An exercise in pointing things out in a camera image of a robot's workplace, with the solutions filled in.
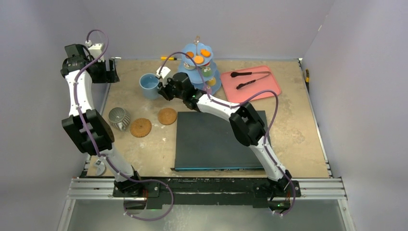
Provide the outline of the grey ribbed cup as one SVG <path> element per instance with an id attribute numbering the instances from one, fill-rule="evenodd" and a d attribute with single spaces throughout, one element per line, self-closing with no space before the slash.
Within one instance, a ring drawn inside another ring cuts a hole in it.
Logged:
<path id="1" fill-rule="evenodd" d="M 108 113 L 110 125 L 120 131 L 127 129 L 130 124 L 130 119 L 130 113 L 122 107 L 115 107 Z"/>

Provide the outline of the blue three-tier cake stand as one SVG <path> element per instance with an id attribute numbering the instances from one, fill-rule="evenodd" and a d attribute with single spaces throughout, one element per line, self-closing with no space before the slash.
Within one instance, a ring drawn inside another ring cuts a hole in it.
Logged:
<path id="1" fill-rule="evenodd" d="M 212 53 L 212 55 L 208 58 L 204 57 L 204 62 L 202 64 L 196 64 L 193 60 L 193 58 L 187 58 L 186 52 L 191 51 L 196 55 L 200 55 L 200 50 L 201 49 L 207 49 Z M 181 51 L 183 54 L 181 54 L 181 64 L 178 67 L 179 72 L 184 72 L 188 75 L 190 78 L 191 83 L 198 89 L 207 91 L 209 94 L 214 94 L 216 93 L 220 87 L 221 87 L 221 80 L 220 80 L 220 72 L 218 71 L 217 65 L 214 62 L 214 53 L 212 51 L 212 48 L 210 46 L 207 46 L 203 43 L 200 42 L 200 37 L 197 36 L 195 40 L 192 43 L 187 44 Z M 190 65 L 195 65 L 194 70 L 186 70 L 183 67 L 183 63 L 186 62 Z M 202 74 L 202 68 L 204 67 L 210 67 L 212 69 L 212 76 L 211 77 L 203 77 Z M 206 81 L 211 79 L 212 77 L 215 77 L 217 79 L 216 85 L 210 87 L 206 84 Z"/>

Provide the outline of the orange flower cookie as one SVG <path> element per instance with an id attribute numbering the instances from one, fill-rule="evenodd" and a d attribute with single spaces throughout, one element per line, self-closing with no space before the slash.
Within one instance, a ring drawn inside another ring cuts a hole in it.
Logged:
<path id="1" fill-rule="evenodd" d="M 200 50 L 200 54 L 201 54 L 203 57 L 206 57 L 206 58 L 208 58 L 208 57 L 210 57 L 210 56 L 212 55 L 212 53 L 211 53 L 210 51 L 208 51 L 207 49 L 201 49 L 201 50 Z"/>

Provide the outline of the orange disc sweet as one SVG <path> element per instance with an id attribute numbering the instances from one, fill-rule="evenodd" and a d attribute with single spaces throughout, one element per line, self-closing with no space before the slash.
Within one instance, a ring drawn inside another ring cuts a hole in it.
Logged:
<path id="1" fill-rule="evenodd" d="M 194 56 L 195 56 L 195 54 L 193 53 L 193 52 L 191 52 L 191 51 L 188 51 L 188 52 L 186 52 L 186 55 L 185 55 L 187 58 L 194 58 Z"/>

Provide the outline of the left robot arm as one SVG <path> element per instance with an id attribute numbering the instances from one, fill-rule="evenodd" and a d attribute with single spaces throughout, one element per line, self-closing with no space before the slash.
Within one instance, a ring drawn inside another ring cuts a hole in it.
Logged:
<path id="1" fill-rule="evenodd" d="M 114 59 L 109 60 L 109 69 L 103 57 L 103 45 L 82 44 L 65 46 L 67 58 L 62 64 L 61 74 L 69 86 L 69 116 L 62 126 L 75 146 L 82 153 L 97 156 L 97 165 L 109 169 L 115 176 L 118 192 L 137 197 L 143 192 L 143 183 L 138 172 L 128 163 L 114 146 L 114 134 L 109 124 L 95 109 L 91 94 L 93 83 L 116 83 L 119 77 Z"/>

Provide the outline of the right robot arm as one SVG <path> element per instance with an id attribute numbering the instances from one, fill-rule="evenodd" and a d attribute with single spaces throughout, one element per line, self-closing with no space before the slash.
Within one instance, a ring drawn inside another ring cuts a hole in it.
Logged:
<path id="1" fill-rule="evenodd" d="M 271 192 L 281 196 L 290 194 L 296 197 L 296 187 L 289 171 L 275 155 L 268 141 L 270 128 L 265 127 L 257 111 L 249 100 L 231 103 L 209 95 L 196 88 L 186 73 L 180 72 L 168 78 L 166 83 L 158 84 L 158 93 L 166 100 L 181 99 L 187 108 L 208 113 L 230 123 L 236 140 L 249 147 L 262 165 Z"/>

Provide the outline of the orange round cookie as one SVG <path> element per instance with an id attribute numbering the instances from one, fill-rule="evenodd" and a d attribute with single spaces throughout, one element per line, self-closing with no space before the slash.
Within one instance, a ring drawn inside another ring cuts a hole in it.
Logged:
<path id="1" fill-rule="evenodd" d="M 194 56 L 194 62 L 196 64 L 202 64 L 204 62 L 204 57 L 200 56 L 200 55 L 196 55 Z"/>

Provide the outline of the round woven coaster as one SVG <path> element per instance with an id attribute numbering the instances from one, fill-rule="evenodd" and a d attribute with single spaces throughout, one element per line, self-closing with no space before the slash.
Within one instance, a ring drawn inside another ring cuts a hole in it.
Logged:
<path id="1" fill-rule="evenodd" d="M 137 138 L 147 136 L 151 132 L 151 129 L 151 121 L 146 118 L 138 118 L 130 124 L 130 133 Z"/>
<path id="2" fill-rule="evenodd" d="M 177 112 L 173 108 L 163 108 L 158 112 L 158 121 L 163 125 L 171 125 L 177 119 Z"/>

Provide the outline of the blue ceramic mug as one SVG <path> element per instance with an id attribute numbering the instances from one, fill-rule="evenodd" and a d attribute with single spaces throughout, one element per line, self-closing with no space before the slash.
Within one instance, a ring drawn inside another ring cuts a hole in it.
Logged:
<path id="1" fill-rule="evenodd" d="M 139 80 L 140 87 L 142 89 L 142 94 L 146 99 L 154 100 L 159 97 L 158 94 L 158 84 L 159 79 L 155 74 L 147 73 L 144 74 Z"/>

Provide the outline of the yellow small cake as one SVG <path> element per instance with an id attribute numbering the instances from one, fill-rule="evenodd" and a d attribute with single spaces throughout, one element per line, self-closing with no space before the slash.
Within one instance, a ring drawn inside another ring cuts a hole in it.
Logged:
<path id="1" fill-rule="evenodd" d="M 208 81 L 206 81 L 206 84 L 210 87 L 216 85 L 217 83 L 217 79 L 215 77 L 212 77 L 211 79 L 209 79 Z"/>

